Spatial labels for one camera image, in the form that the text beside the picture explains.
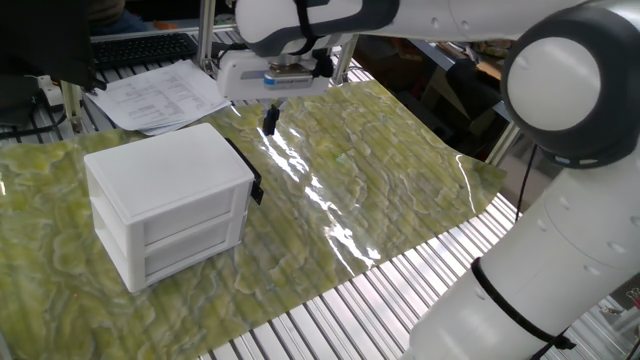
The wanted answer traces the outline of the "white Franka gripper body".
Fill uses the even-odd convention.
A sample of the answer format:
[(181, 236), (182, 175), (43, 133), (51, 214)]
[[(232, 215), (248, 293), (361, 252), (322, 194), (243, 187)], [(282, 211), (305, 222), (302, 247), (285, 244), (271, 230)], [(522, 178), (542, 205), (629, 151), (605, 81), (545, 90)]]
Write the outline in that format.
[(330, 79), (330, 49), (269, 58), (233, 50), (222, 56), (216, 81), (224, 98), (240, 101), (320, 95)]

